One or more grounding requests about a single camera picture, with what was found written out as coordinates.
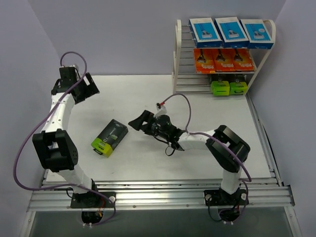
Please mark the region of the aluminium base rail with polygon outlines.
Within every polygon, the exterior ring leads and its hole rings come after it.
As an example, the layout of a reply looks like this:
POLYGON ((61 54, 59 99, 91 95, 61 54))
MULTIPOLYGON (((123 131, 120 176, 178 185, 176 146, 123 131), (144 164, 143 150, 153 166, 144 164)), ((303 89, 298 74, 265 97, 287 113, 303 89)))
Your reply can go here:
MULTIPOLYGON (((121 210, 202 209, 205 190, 219 188, 218 179, 166 181, 99 181, 100 191, 113 191, 116 207, 121 210)), ((255 179, 248 184, 249 207, 294 206, 289 186, 275 178, 255 179)), ((35 191, 29 211, 70 211, 71 200, 64 190, 35 191)))

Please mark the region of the orange Gillette razor box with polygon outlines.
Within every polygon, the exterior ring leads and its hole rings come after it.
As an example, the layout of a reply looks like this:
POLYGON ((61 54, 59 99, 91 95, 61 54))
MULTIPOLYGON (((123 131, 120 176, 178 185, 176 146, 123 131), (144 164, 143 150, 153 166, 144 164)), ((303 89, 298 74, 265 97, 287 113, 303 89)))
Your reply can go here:
POLYGON ((247 49, 235 48, 233 53, 233 64, 236 71, 254 71, 254 65, 247 49))
POLYGON ((229 49, 212 49, 216 72, 234 72, 233 56, 229 49))
POLYGON ((211 49, 195 48, 194 49, 195 69, 198 74, 215 73, 215 63, 211 49))

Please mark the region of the blue white Harry's razor box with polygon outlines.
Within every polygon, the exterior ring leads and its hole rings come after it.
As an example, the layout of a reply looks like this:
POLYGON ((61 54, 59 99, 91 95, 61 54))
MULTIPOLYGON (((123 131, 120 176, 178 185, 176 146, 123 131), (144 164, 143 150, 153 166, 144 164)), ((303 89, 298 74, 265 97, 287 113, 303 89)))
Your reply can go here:
POLYGON ((215 18, 223 48, 247 48, 249 39, 237 17, 215 18))

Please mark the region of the black green razor box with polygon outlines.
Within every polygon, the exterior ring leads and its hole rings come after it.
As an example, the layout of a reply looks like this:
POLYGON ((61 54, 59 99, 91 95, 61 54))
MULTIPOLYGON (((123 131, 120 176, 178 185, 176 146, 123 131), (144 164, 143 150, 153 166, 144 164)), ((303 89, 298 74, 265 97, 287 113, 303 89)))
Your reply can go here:
POLYGON ((230 95, 243 95, 248 90, 244 74, 231 74, 229 79, 230 95))
POLYGON ((92 141, 91 146, 96 153, 108 158, 127 133, 126 125, 112 119, 92 141))
POLYGON ((227 75, 211 74, 210 91, 214 96, 228 96, 230 93, 230 86, 227 75))

